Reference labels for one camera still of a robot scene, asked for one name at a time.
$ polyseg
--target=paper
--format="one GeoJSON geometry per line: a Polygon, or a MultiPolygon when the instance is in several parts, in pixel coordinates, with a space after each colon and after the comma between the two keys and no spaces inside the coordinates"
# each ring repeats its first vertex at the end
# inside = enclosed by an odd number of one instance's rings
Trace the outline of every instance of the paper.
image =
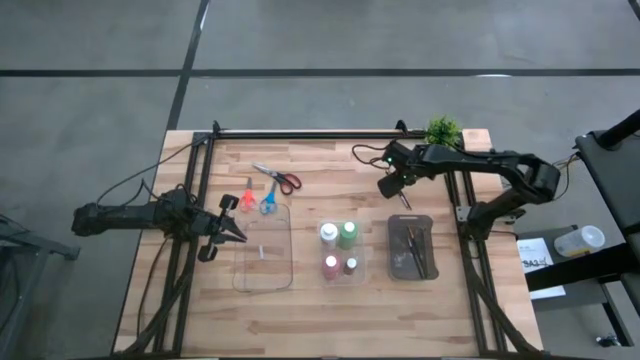
{"type": "MultiPolygon", "coordinates": [[[[553,265],[551,254],[549,254],[549,249],[547,249],[547,244],[544,243],[543,238],[518,240],[518,252],[520,253],[520,261],[525,274],[553,265]]],[[[563,286],[554,286],[548,289],[531,291],[529,295],[531,300],[536,300],[564,296],[566,293],[563,286]]]]}

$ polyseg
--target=concrete floor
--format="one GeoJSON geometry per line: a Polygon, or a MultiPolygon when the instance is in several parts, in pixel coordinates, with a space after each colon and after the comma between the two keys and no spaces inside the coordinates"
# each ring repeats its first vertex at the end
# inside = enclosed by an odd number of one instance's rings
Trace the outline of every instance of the concrete floor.
{"type": "MultiPolygon", "coordinates": [[[[180,68],[198,0],[0,2],[0,69],[180,68]]],[[[639,67],[640,22],[624,0],[212,0],[196,68],[639,67]]],[[[80,244],[52,259],[16,358],[108,354],[138,232],[77,238],[73,210],[158,159],[176,78],[0,78],[0,212],[80,244]]],[[[637,77],[192,79],[179,129],[420,127],[450,114],[488,128],[497,149],[554,161],[575,136],[636,110],[637,77]]],[[[560,201],[530,207],[519,231],[593,224],[622,238],[584,166],[560,201]]],[[[107,201],[123,200],[131,183],[107,201]]],[[[611,290],[640,343],[640,320],[611,290]]],[[[636,359],[595,345],[604,312],[537,314],[554,354],[636,359]]]]}

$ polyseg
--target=black floor line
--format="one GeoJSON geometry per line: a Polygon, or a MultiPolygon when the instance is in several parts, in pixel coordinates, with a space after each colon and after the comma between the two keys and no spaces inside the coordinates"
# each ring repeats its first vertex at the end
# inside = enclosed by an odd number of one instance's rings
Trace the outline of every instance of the black floor line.
{"type": "Polygon", "coordinates": [[[0,77],[178,77],[180,69],[107,69],[107,70],[0,70],[0,77]]]}
{"type": "Polygon", "coordinates": [[[175,130],[178,128],[178,120],[180,119],[180,113],[182,112],[182,104],[184,103],[184,97],[187,94],[187,87],[189,85],[189,72],[193,68],[193,63],[196,59],[196,51],[198,50],[198,44],[200,43],[200,35],[202,35],[202,28],[204,27],[204,20],[207,16],[208,8],[209,0],[200,0],[196,20],[193,23],[193,31],[191,32],[189,48],[187,49],[187,55],[184,58],[182,73],[180,75],[180,80],[178,81],[176,94],[173,97],[173,103],[171,104],[169,120],[167,121],[167,130],[175,130]]]}
{"type": "Polygon", "coordinates": [[[569,77],[640,76],[640,68],[617,69],[196,69],[198,78],[358,77],[569,77]]]}
{"type": "Polygon", "coordinates": [[[0,77],[59,78],[167,78],[180,77],[186,90],[189,78],[375,78],[375,77],[593,77],[640,76],[640,68],[600,69],[191,69],[195,47],[185,59],[186,69],[123,70],[0,70],[0,77]]]}

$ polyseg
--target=small plant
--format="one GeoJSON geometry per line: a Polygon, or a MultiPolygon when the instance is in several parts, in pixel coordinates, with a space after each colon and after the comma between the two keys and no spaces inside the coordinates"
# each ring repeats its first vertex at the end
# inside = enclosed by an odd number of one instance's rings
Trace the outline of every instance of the small plant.
{"type": "Polygon", "coordinates": [[[447,115],[435,116],[429,121],[424,141],[429,144],[455,147],[460,142],[460,127],[447,115]]]}

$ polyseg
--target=bottle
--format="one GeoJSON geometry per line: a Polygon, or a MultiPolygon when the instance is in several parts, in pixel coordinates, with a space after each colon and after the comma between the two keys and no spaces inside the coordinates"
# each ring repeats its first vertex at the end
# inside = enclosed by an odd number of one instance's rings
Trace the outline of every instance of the bottle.
{"type": "Polygon", "coordinates": [[[595,226],[587,225],[553,241],[558,254],[564,257],[595,252],[604,245],[604,234],[595,226]]]}
{"type": "Polygon", "coordinates": [[[347,262],[344,263],[344,273],[345,275],[351,275],[356,271],[356,267],[358,266],[358,260],[356,258],[349,258],[347,262]]]}
{"type": "Polygon", "coordinates": [[[326,223],[320,228],[320,239],[329,249],[336,248],[338,240],[338,227],[331,223],[326,223]]]}
{"type": "Polygon", "coordinates": [[[340,274],[340,256],[331,253],[327,255],[322,263],[322,274],[327,280],[335,280],[340,274]]]}
{"type": "Polygon", "coordinates": [[[356,243],[356,237],[358,236],[358,227],[355,223],[349,221],[344,223],[340,227],[340,241],[338,246],[343,250],[351,250],[356,243]]]}

